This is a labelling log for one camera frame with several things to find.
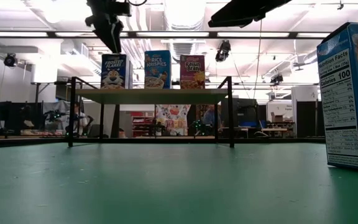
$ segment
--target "ceiling duct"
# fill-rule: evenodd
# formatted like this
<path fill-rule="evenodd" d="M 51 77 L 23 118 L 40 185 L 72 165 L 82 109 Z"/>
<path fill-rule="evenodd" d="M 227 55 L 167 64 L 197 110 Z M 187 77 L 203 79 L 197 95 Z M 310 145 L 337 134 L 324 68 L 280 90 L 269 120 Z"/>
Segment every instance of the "ceiling duct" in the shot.
<path fill-rule="evenodd" d="M 165 0 L 165 29 L 169 31 L 199 31 L 204 26 L 205 0 Z M 180 55 L 192 55 L 197 51 L 198 44 L 171 43 L 170 51 L 177 62 Z"/>

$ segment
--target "green floor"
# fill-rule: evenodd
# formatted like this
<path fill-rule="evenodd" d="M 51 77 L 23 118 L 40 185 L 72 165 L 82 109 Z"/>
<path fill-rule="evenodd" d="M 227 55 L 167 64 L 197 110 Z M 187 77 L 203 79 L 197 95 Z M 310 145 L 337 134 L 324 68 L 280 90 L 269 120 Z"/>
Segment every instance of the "green floor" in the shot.
<path fill-rule="evenodd" d="M 323 144 L 0 148 L 0 223 L 358 223 Z"/>

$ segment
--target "raisin bran box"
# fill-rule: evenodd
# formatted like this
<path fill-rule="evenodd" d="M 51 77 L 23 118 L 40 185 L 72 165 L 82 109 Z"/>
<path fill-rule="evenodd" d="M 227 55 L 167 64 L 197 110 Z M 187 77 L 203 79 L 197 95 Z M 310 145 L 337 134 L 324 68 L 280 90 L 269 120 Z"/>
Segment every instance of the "raisin bran box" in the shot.
<path fill-rule="evenodd" d="M 180 56 L 180 88 L 205 88 L 205 57 L 204 55 Z"/>
<path fill-rule="evenodd" d="M 145 52 L 144 88 L 171 88 L 171 53 L 169 50 L 151 50 Z"/>
<path fill-rule="evenodd" d="M 317 47 L 328 164 L 358 168 L 358 23 Z"/>
<path fill-rule="evenodd" d="M 132 88 L 131 67 L 126 55 L 102 55 L 101 89 Z"/>

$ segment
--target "nutrition facts label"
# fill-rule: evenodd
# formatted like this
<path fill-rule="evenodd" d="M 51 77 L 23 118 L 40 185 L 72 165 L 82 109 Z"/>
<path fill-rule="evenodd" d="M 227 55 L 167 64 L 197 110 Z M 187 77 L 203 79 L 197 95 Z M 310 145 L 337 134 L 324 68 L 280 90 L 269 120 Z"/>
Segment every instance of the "nutrition facts label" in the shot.
<path fill-rule="evenodd" d="M 328 162 L 358 166 L 358 130 L 349 49 L 318 64 Z"/>

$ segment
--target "cereal box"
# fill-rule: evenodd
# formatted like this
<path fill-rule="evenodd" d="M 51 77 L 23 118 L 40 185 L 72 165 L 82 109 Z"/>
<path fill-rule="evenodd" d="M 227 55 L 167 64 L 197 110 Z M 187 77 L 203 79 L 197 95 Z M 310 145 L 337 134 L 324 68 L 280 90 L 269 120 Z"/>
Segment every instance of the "cereal box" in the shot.
<path fill-rule="evenodd" d="M 205 59 L 204 55 L 180 56 L 180 88 L 205 88 Z"/>
<path fill-rule="evenodd" d="M 132 88 L 132 64 L 126 55 L 102 55 L 101 88 Z"/>
<path fill-rule="evenodd" d="M 171 53 L 169 50 L 146 51 L 144 73 L 144 88 L 171 88 Z"/>
<path fill-rule="evenodd" d="M 328 164 L 358 168 L 358 23 L 317 48 Z"/>

